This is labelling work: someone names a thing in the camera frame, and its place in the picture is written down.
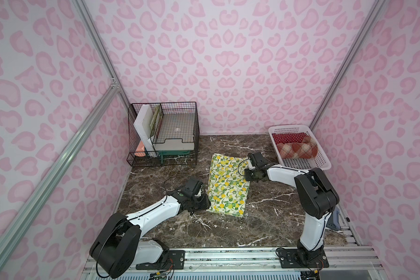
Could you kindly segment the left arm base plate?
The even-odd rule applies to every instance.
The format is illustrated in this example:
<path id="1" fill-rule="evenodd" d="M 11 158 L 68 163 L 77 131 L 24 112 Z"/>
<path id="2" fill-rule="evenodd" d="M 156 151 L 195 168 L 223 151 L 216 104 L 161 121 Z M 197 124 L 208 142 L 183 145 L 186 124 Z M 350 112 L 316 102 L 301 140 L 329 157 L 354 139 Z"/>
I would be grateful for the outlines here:
<path id="1" fill-rule="evenodd" d="M 137 270 L 167 270 L 172 267 L 174 270 L 183 270 L 184 269 L 184 260 L 185 260 L 185 251 L 184 250 L 167 250 L 164 251 L 159 260 L 154 263 L 145 262 L 142 264 L 137 264 Z"/>

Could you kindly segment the red plaid skirt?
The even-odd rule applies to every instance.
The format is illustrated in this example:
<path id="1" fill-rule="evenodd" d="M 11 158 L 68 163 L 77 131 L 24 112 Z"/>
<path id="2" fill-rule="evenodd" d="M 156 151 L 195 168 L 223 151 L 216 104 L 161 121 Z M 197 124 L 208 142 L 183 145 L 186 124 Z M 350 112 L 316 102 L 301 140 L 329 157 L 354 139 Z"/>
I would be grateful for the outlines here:
<path id="1" fill-rule="evenodd" d="M 312 159 L 319 151 L 311 136 L 304 137 L 302 143 L 279 143 L 276 146 L 282 159 Z"/>

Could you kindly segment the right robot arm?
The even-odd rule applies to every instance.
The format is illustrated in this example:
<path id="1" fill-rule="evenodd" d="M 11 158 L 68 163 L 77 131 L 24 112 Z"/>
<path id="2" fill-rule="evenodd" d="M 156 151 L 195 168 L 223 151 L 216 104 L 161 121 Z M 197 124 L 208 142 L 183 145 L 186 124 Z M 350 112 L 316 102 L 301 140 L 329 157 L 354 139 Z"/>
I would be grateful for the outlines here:
<path id="1" fill-rule="evenodd" d="M 305 221 L 297 243 L 297 255 L 301 261 L 309 261 L 323 253 L 324 233 L 331 214 L 340 198 L 320 168 L 297 170 L 275 164 L 260 152 L 248 154 L 248 167 L 244 177 L 248 182 L 271 181 L 295 187 Z"/>

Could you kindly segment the white plastic basket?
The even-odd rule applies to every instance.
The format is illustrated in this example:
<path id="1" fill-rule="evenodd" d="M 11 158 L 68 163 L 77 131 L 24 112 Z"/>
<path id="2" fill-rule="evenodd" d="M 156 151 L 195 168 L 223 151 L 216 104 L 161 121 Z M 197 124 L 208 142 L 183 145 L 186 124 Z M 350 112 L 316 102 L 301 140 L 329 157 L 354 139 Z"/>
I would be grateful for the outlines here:
<path id="1" fill-rule="evenodd" d="M 308 126 L 272 126 L 268 133 L 280 165 L 299 170 L 331 169 L 330 160 Z"/>

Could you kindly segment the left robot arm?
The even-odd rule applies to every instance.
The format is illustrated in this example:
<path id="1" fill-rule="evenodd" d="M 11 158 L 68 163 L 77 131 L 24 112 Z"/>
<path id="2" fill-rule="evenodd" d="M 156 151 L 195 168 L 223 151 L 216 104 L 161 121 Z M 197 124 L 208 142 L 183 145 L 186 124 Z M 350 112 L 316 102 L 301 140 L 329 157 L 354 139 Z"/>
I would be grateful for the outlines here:
<path id="1" fill-rule="evenodd" d="M 160 240 L 143 241 L 150 230 L 183 212 L 194 214 L 210 208 L 204 183 L 191 177 L 185 185 L 166 192 L 157 203 L 124 215 L 114 213 L 93 242 L 89 255 L 96 262 L 100 278 L 116 279 L 131 267 L 152 270 L 150 278 L 170 280 L 184 268 L 185 252 L 172 250 Z"/>

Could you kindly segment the red polka dot skirt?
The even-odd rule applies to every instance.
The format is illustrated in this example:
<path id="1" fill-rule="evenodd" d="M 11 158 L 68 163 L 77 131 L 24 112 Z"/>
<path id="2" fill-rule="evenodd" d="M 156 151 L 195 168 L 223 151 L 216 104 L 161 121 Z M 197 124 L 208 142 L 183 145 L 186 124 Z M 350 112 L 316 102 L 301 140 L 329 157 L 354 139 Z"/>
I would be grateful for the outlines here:
<path id="1" fill-rule="evenodd" d="M 289 144 L 289 143 L 302 143 L 305 133 L 273 133 L 273 140 L 278 144 Z"/>

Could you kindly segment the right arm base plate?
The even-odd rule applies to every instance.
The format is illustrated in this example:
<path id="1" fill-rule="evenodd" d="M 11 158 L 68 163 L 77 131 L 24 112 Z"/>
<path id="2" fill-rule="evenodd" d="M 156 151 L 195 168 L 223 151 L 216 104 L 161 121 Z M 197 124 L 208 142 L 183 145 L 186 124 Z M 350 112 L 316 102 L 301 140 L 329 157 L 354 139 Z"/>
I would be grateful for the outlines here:
<path id="1" fill-rule="evenodd" d="M 279 247 L 275 250 L 275 254 L 279 258 L 281 268 L 323 269 L 330 266 L 322 247 L 314 251 L 307 251 L 304 247 L 288 249 Z"/>

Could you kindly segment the green lemon print skirt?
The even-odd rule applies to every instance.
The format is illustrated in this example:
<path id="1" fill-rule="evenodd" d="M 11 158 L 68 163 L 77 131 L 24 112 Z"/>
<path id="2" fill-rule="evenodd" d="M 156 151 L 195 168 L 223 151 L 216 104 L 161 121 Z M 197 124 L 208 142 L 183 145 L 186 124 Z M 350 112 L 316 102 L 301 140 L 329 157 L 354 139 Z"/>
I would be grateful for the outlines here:
<path id="1" fill-rule="evenodd" d="M 247 167 L 246 158 L 213 154 L 207 190 L 211 203 L 209 212 L 244 216 L 250 188 L 243 173 Z"/>

